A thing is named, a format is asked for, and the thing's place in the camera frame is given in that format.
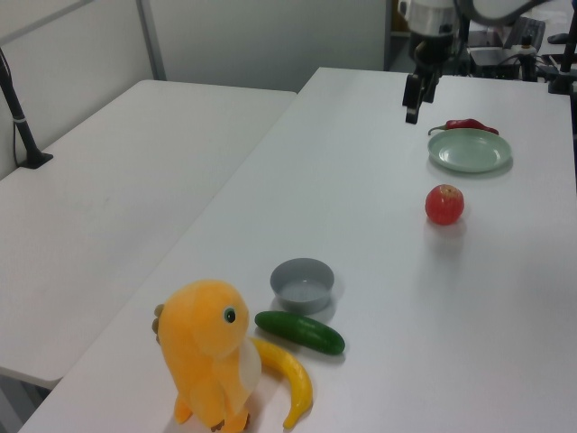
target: plate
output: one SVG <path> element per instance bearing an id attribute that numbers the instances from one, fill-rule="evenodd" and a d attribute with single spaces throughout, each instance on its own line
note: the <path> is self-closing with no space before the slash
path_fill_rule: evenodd
<path id="1" fill-rule="evenodd" d="M 481 129 L 451 129 L 429 140 L 429 154 L 447 169 L 480 173 L 496 170 L 511 159 L 511 146 Z"/>

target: apple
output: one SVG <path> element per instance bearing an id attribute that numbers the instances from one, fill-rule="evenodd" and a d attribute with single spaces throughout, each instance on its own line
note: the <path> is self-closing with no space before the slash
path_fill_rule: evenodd
<path id="1" fill-rule="evenodd" d="M 453 185 L 438 185 L 425 200 L 425 212 L 434 223 L 448 226 L 454 223 L 465 207 L 462 192 Z"/>

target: chili pepper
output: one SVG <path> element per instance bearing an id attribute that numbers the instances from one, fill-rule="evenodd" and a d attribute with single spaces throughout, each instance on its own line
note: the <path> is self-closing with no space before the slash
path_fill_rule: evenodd
<path id="1" fill-rule="evenodd" d="M 459 128 L 481 129 L 482 131 L 487 131 L 488 133 L 494 133 L 496 135 L 499 135 L 499 131 L 497 131 L 495 128 L 485 126 L 484 124 L 475 119 L 448 120 L 447 123 L 444 124 L 443 126 L 437 126 L 436 128 L 429 129 L 429 135 L 435 129 L 441 129 L 443 131 L 446 131 L 448 129 L 459 129 Z"/>

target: green cucumber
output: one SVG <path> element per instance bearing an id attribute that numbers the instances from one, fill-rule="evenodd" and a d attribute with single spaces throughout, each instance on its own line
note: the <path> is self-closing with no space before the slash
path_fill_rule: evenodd
<path id="1" fill-rule="evenodd" d="M 262 311 L 254 317 L 254 323 L 276 336 L 323 354 L 339 355 L 344 350 L 341 335 L 312 318 L 284 311 Z"/>

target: table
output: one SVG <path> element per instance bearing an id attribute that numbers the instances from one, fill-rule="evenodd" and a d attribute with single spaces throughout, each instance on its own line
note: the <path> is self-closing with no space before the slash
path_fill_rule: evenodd
<path id="1" fill-rule="evenodd" d="M 52 388 L 294 94 L 143 81 L 0 182 L 0 373 Z"/>
<path id="2" fill-rule="evenodd" d="M 273 339 L 315 388 L 295 431 L 573 432 L 569 99 L 535 83 L 443 77 L 412 125 L 405 79 L 320 69 L 22 433 L 208 431 L 172 419 L 154 307 L 183 284 L 220 278 L 252 314 L 275 309 L 270 273 L 299 256 L 334 270 L 332 304 L 315 317 L 347 348 L 329 358 Z M 513 166 L 465 175 L 433 165 L 427 130 L 463 117 L 500 129 Z M 424 212 L 444 182 L 466 201 L 445 228 Z M 254 324 L 249 334 L 267 337 Z M 249 408 L 250 431 L 281 432 L 288 383 L 265 373 Z"/>

